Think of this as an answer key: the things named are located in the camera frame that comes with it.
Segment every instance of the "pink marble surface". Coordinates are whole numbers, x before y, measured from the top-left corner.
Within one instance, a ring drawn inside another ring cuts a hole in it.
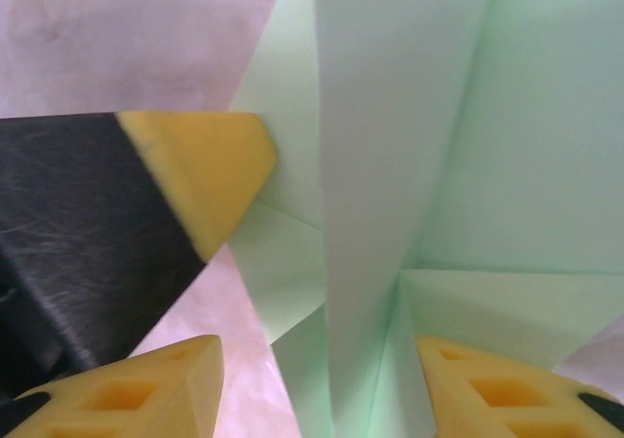
[[[291,403],[234,258],[224,247],[135,354],[218,334],[225,385],[215,438],[297,438]]]
[[[0,0],[0,117],[224,109],[275,0]]]

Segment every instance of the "yellow triangular block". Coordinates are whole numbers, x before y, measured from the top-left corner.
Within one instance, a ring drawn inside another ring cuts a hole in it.
[[[202,336],[26,392],[52,397],[7,438],[209,438],[221,342]]]
[[[225,242],[275,167],[258,116],[234,112],[117,113],[203,260]]]
[[[438,438],[622,438],[579,399],[596,387],[440,338],[416,338]]]

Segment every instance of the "green paper sheet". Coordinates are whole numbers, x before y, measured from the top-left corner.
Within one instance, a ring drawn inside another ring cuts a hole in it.
[[[422,259],[624,272],[624,0],[493,0]]]
[[[316,0],[336,436],[367,434],[392,287],[420,240],[488,0]]]
[[[332,437],[325,309],[316,310],[273,344],[303,438]]]
[[[325,301],[313,0],[277,0],[230,105],[260,114],[278,166],[229,241],[269,342]]]
[[[321,226],[318,65],[314,0],[277,0],[230,109],[262,117],[279,165],[258,196]]]
[[[436,423],[414,342],[410,299],[399,284],[383,348],[369,438],[432,438]]]
[[[624,276],[405,270],[416,334],[552,369],[624,309]]]
[[[269,343],[324,303],[319,230],[255,202],[228,243]]]

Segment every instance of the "yellow and black object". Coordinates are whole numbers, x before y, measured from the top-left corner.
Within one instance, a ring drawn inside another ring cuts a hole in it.
[[[193,338],[26,392],[0,438],[210,438],[222,385],[219,338]]]
[[[621,438],[597,387],[442,338],[416,338],[437,438]]]
[[[0,403],[126,358],[275,162],[248,113],[0,120]]]

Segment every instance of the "square hole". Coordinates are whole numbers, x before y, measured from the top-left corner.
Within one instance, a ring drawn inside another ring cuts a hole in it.
[[[490,407],[549,406],[551,402],[533,386],[513,378],[480,378],[470,381]]]
[[[453,350],[447,350],[445,348],[440,349],[440,353],[447,360],[468,360],[468,357],[462,353],[457,353]]]
[[[511,423],[518,438],[590,438],[574,423]]]
[[[147,381],[112,381],[102,386],[86,404],[88,411],[135,411],[156,390]]]
[[[114,438],[119,430],[96,425],[60,425],[53,428],[49,438]]]

